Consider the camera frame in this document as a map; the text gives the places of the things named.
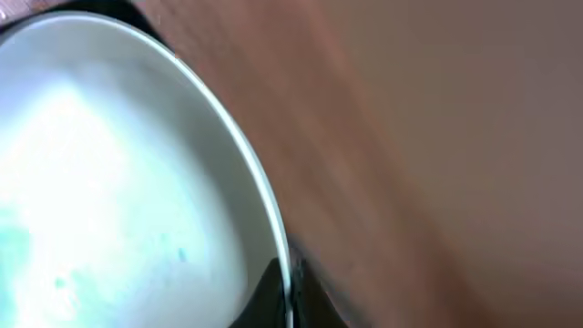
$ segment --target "wooden surface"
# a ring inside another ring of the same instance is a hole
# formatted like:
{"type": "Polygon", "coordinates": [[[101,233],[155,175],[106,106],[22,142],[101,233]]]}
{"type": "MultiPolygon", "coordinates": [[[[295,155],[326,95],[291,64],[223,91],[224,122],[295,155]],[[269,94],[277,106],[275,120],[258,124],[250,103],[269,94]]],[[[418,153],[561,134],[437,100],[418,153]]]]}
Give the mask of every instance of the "wooden surface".
{"type": "Polygon", "coordinates": [[[240,124],[353,326],[491,326],[315,0],[139,6],[240,124]]]}

